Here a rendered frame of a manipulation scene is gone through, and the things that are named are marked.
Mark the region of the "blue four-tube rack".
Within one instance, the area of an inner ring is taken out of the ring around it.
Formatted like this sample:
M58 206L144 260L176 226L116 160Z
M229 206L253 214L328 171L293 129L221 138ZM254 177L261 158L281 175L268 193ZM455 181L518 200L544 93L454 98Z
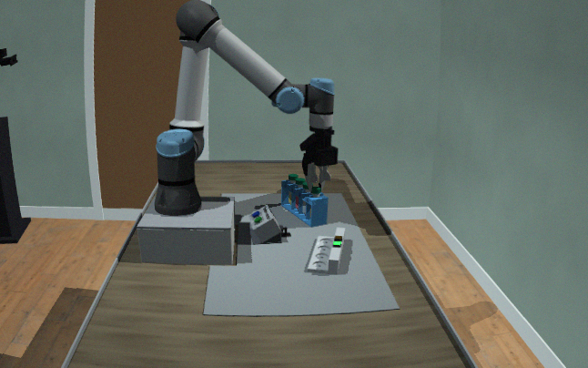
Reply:
M291 205L289 204L289 191L291 192ZM299 197L299 210L296 208L296 196ZM306 201L306 216L302 211L303 200ZM289 179L281 181L281 206L310 227L327 224L328 197L321 192L318 198L313 198L310 192L298 188L298 185L292 184Z

